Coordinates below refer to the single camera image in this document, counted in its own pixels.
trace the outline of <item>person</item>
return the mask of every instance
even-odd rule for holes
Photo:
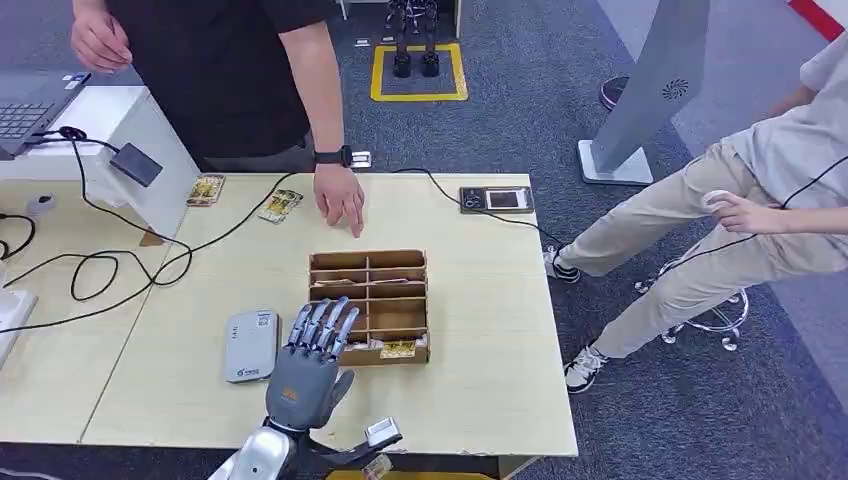
[[[71,46],[98,72],[132,64],[204,170],[314,170],[327,222],[344,216],[358,237],[365,194],[346,166],[325,23],[336,11],[333,0],[73,0]]]
[[[727,191],[709,205],[722,207],[713,214],[719,225],[685,263],[564,366],[569,393],[589,388],[609,359],[626,357],[740,288],[848,267],[848,34],[801,67],[801,83],[770,118],[709,147],[571,244],[544,254],[548,275],[562,281],[578,281],[581,271],[604,275],[673,227],[708,215],[705,194]]]

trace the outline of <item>robot finger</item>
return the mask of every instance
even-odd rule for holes
[[[324,311],[330,305],[330,299],[325,298],[312,311],[312,317],[309,318],[309,325],[306,326],[306,331],[303,333],[303,338],[300,341],[302,347],[309,348],[315,340],[315,334],[318,332],[318,325],[321,323],[321,317],[324,316]]]
[[[294,325],[292,326],[292,332],[289,334],[289,345],[297,345],[298,340],[300,340],[300,335],[303,333],[303,326],[306,324],[306,318],[309,317],[309,312],[312,311],[312,305],[306,304],[303,308],[300,309],[300,312],[297,313],[297,318],[294,320]]]
[[[318,337],[318,342],[315,344],[316,350],[323,351],[327,348],[327,344],[330,343],[330,337],[333,335],[333,330],[336,328],[336,321],[339,319],[339,315],[342,314],[342,310],[347,305],[348,301],[350,301],[350,299],[347,297],[342,297],[336,300],[336,305],[327,316],[327,321],[324,322],[324,329],[321,331],[321,336]]]
[[[338,358],[342,354],[342,351],[347,344],[347,336],[353,329],[353,322],[356,321],[356,317],[358,316],[359,309],[356,307],[351,308],[350,311],[347,312],[347,317],[345,317],[345,321],[342,323],[342,328],[339,329],[339,334],[336,336],[336,341],[333,342],[333,349],[330,351],[330,356],[332,358]]]

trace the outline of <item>screen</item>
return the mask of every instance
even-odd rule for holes
[[[518,208],[518,192],[489,192],[489,207]]]

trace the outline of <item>white t-shirt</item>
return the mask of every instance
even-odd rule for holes
[[[819,92],[812,103],[723,140],[733,145],[763,189],[779,203],[848,156],[848,33],[801,67],[801,82]],[[848,207],[848,160],[792,199],[788,207]],[[848,255],[848,236],[829,237]]]

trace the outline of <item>white sneaker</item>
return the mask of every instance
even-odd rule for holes
[[[549,277],[562,280],[565,283],[577,283],[580,280],[580,270],[560,267],[555,262],[557,256],[559,256],[559,251],[554,246],[549,246],[546,252],[542,252],[542,258],[545,260],[545,273]]]
[[[609,358],[592,345],[581,350],[571,363],[563,367],[568,393],[580,393],[588,390],[595,381],[595,375],[601,371],[601,367],[608,360]]]

